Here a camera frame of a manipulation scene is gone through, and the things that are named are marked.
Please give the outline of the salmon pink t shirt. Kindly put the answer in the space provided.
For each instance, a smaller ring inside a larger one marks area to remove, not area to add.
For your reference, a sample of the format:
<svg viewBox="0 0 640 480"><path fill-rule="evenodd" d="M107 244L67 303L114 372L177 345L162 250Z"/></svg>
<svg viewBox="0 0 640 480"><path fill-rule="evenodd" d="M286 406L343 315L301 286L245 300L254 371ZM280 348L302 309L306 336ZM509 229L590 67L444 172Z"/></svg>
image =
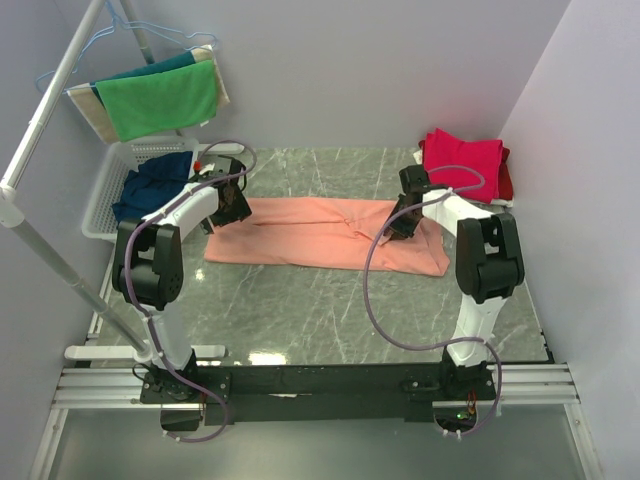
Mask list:
<svg viewBox="0 0 640 480"><path fill-rule="evenodd" d="M297 197L251 198L249 205L251 216L209 236L206 261L361 270L395 202ZM449 265L440 226L423 219L411 238L382 237L370 269L441 277Z"/></svg>

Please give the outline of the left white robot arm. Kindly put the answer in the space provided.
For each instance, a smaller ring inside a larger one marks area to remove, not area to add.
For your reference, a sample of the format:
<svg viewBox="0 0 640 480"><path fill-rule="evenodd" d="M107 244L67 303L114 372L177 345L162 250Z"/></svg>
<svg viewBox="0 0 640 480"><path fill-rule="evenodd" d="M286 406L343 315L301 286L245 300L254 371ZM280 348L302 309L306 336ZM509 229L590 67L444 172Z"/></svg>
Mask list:
<svg viewBox="0 0 640 480"><path fill-rule="evenodd" d="M195 350L171 306L184 283L182 242L198 226L211 235L249 218L244 196L249 171L229 156L196 161L168 201L144 217L122 219L117 229L112 285L144 322L151 349L144 382L175 402L220 398L200 384Z"/></svg>

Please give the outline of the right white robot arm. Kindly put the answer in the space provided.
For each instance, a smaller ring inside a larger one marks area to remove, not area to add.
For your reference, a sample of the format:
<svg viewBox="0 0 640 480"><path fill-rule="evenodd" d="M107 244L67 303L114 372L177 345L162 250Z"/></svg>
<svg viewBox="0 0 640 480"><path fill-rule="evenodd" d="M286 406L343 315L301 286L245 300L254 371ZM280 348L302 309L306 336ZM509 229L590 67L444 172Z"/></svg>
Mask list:
<svg viewBox="0 0 640 480"><path fill-rule="evenodd" d="M433 184L421 165L399 171L402 193L384 236L405 240L426 218L456 239L455 277L462 292L454 342L443 348L439 387L460 399L480 384L490 351L487 342L500 311L525 270L514 217L472 205L444 185Z"/></svg>

